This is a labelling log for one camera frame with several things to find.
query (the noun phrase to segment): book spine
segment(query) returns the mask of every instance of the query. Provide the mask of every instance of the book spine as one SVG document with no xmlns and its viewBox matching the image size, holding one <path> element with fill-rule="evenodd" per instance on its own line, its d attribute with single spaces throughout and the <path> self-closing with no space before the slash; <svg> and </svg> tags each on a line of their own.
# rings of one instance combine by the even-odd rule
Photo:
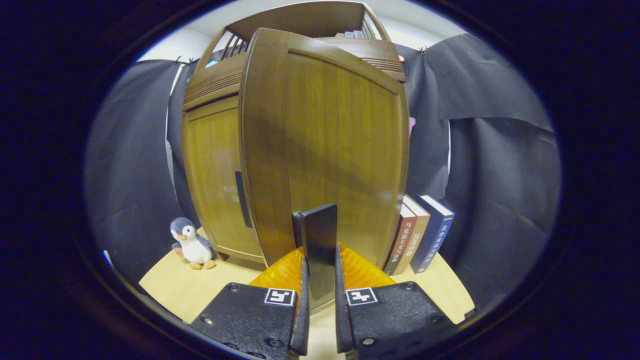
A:
<svg viewBox="0 0 640 360">
<path fill-rule="evenodd" d="M 442 220 L 442 223 L 440 224 L 440 228 L 438 230 L 438 234 L 436 236 L 436 240 L 433 242 L 433 245 L 429 249 L 429 252 L 427 253 L 426 258 L 424 258 L 424 260 L 420 264 L 420 267 L 418 267 L 418 270 L 415 271 L 416 274 L 419 274 L 427 270 L 427 267 L 429 267 L 429 264 L 431 264 L 431 260 L 433 260 L 433 257 L 436 256 L 436 253 L 438 252 L 438 250 L 440 250 L 440 247 L 442 246 L 442 242 L 444 241 L 444 238 L 447 236 L 447 233 L 449 232 L 449 228 L 451 227 L 452 222 L 453 222 L 453 216 L 445 217 Z"/>
<path fill-rule="evenodd" d="M 427 229 L 427 224 L 429 224 L 430 215 L 424 215 L 418 217 L 415 222 L 415 226 L 413 227 L 413 233 L 411 235 L 411 240 L 407 244 L 406 250 L 398 262 L 398 266 L 393 273 L 393 275 L 399 275 L 403 273 L 411 260 L 415 256 L 415 251 L 418 249 L 420 242 L 422 241 L 422 237 L 424 236 L 424 231 Z"/>
<path fill-rule="evenodd" d="M 403 219 L 398 228 L 394 247 L 389 254 L 387 265 L 385 265 L 384 272 L 387 275 L 392 275 L 400 262 L 400 258 L 406 250 L 406 245 L 411 238 L 413 226 L 415 225 L 415 218 Z"/>
</svg>

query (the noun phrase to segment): pink object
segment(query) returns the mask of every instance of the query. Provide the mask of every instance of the pink object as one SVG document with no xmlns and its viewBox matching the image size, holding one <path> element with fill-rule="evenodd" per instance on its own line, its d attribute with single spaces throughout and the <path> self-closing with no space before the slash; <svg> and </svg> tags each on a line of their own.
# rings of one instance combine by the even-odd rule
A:
<svg viewBox="0 0 640 360">
<path fill-rule="evenodd" d="M 409 136 L 411 136 L 411 131 L 415 126 L 415 119 L 413 117 L 409 117 Z"/>
</svg>

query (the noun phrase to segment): book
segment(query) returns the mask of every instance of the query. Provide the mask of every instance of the book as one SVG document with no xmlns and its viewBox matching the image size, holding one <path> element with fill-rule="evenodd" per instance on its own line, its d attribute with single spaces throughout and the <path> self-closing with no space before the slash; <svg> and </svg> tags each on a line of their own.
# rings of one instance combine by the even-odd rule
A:
<svg viewBox="0 0 640 360">
<path fill-rule="evenodd" d="M 411 238 L 413 231 L 413 225 L 416 221 L 416 216 L 409 210 L 406 205 L 402 205 L 400 208 L 400 218 L 398 220 L 398 227 L 396 230 L 396 239 L 393 246 L 391 246 L 391 252 L 387 258 L 387 263 L 383 267 L 383 271 L 387 275 L 392 275 L 400 262 L 400 258 L 406 250 L 406 246 Z"/>
<path fill-rule="evenodd" d="M 415 214 L 416 220 L 415 225 L 413 226 L 411 239 L 407 244 L 404 254 L 398 262 L 398 266 L 394 272 L 394 275 L 403 273 L 406 270 L 407 266 L 409 266 L 409 263 L 415 256 L 415 251 L 418 249 L 418 246 L 422 241 L 422 235 L 424 235 L 424 231 L 427 228 L 427 224 L 429 224 L 429 219 L 431 218 L 431 214 L 425 211 L 422 206 L 418 205 L 409 196 L 404 197 L 403 204 L 406 205 L 407 208 L 409 208 L 409 210 L 411 210 L 411 212 Z"/>
<path fill-rule="evenodd" d="M 440 246 L 442 246 L 442 242 L 447 236 L 456 214 L 429 195 L 414 196 L 412 199 L 431 214 L 431 219 L 429 219 L 429 224 L 424 231 L 422 241 L 410 261 L 413 272 L 419 274 L 427 270 L 431 260 L 440 250 Z"/>
</svg>

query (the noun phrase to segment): brown book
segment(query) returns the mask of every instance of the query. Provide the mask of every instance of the brown book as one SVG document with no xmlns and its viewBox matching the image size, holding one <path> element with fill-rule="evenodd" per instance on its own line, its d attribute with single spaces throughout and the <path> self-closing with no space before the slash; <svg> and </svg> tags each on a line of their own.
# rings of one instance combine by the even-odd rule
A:
<svg viewBox="0 0 640 360">
<path fill-rule="evenodd" d="M 406 205 L 402 205 L 400 208 L 400 219 L 398 220 L 398 228 L 396 230 L 396 239 L 391 247 L 391 252 L 387 259 L 387 264 L 383 268 L 383 271 L 387 275 L 392 275 L 396 270 L 407 245 L 411 238 L 413 226 L 415 225 L 416 216 L 409 210 Z"/>
<path fill-rule="evenodd" d="M 427 228 L 427 224 L 429 224 L 429 219 L 431 218 L 431 214 L 423 209 L 422 206 L 413 201 L 413 199 L 411 199 L 409 196 L 404 196 L 403 204 L 406 205 L 406 207 L 415 214 L 416 220 L 415 225 L 413 226 L 411 240 L 407 244 L 406 250 L 402 255 L 402 258 L 398 262 L 398 266 L 396 267 L 395 272 L 393 272 L 392 275 L 399 275 L 403 273 L 409 266 L 409 263 L 411 262 L 411 259 L 413 259 L 418 245 L 420 245 L 420 242 L 422 241 L 424 230 Z"/>
</svg>

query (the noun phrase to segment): wooden cabinet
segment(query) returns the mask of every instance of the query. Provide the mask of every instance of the wooden cabinet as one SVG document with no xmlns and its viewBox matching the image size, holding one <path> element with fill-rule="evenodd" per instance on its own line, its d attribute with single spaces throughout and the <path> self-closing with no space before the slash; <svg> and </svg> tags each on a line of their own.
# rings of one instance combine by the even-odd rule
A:
<svg viewBox="0 0 640 360">
<path fill-rule="evenodd" d="M 291 18 L 339 9 L 342 24 Z M 367 29 L 364 14 L 375 19 L 352 2 L 269 10 L 221 31 L 216 44 L 235 30 L 219 63 L 205 67 L 214 43 L 200 60 L 183 147 L 196 211 L 218 251 L 270 265 L 296 246 L 295 211 L 334 202 L 338 240 L 383 266 L 406 182 L 404 72 L 377 21 L 386 38 L 328 37 Z"/>
</svg>

